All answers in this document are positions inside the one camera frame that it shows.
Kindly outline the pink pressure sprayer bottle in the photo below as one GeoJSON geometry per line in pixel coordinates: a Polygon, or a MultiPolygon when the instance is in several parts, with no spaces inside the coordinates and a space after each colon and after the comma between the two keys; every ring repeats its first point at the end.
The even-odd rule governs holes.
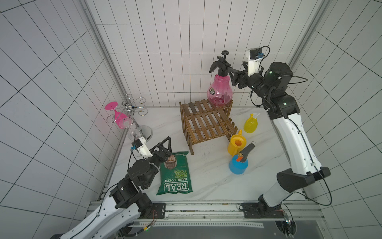
{"type": "Polygon", "coordinates": [[[226,60],[228,54],[228,50],[223,50],[221,56],[217,56],[217,60],[212,63],[209,70],[209,73],[213,73],[216,69],[218,70],[213,83],[207,91],[208,100],[216,106],[226,105],[233,98],[231,77],[228,73],[228,68],[231,67],[231,64],[226,60]]]}

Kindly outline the yellow watering can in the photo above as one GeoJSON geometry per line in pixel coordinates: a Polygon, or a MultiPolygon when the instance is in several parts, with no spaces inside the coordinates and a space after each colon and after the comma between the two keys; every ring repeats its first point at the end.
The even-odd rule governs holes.
{"type": "Polygon", "coordinates": [[[227,151],[231,156],[237,155],[247,144],[246,138],[242,135],[242,130],[234,134],[229,141],[227,151]]]}

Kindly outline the blue spray bottle orange trigger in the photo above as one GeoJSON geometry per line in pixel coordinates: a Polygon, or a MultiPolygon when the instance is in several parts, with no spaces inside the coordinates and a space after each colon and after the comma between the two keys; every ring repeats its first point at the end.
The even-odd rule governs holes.
{"type": "Polygon", "coordinates": [[[241,175],[247,169],[249,162],[248,156],[250,152],[257,146],[256,142],[251,142],[245,148],[243,148],[239,153],[234,155],[229,163],[230,171],[235,175],[241,175]]]}

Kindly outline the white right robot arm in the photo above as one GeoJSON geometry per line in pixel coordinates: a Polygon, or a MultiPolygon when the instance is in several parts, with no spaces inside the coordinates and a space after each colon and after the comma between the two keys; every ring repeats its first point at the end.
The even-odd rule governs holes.
{"type": "Polygon", "coordinates": [[[258,200],[262,214],[276,209],[296,190],[305,188],[331,175],[315,156],[302,125],[300,109],[295,98],[286,93],[291,78],[290,67],[282,62],[273,62],[264,75],[250,74],[249,68],[239,71],[228,68],[232,85],[250,88],[252,94],[262,99],[262,106],[278,134],[290,168],[277,174],[277,182],[258,200]]]}

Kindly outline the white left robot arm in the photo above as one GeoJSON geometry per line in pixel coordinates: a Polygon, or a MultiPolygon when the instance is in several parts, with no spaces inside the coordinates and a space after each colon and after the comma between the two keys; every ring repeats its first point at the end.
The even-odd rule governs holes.
{"type": "Polygon", "coordinates": [[[121,230],[128,237],[130,228],[137,219],[148,219],[151,222],[134,233],[140,233],[153,226],[157,219],[163,219],[165,203],[154,204],[144,193],[160,171],[162,163],[172,155],[171,138],[148,149],[145,138],[141,137],[132,143],[142,159],[128,168],[126,176],[107,190],[101,204],[82,222],[69,232],[54,235],[55,239],[108,239],[121,230]]]}

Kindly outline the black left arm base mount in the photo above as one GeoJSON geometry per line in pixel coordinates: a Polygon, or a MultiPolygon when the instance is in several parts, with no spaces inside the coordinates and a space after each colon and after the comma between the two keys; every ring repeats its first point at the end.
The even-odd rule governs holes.
{"type": "Polygon", "coordinates": [[[164,219],[166,203],[153,203],[141,212],[139,219],[164,219]]]}

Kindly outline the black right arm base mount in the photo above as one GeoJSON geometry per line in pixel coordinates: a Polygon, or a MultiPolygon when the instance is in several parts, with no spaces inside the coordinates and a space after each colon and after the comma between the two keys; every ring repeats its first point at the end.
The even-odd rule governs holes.
{"type": "Polygon", "coordinates": [[[269,207],[263,195],[259,197],[258,202],[240,204],[239,210],[244,213],[246,219],[283,219],[285,217],[281,205],[269,207]]]}

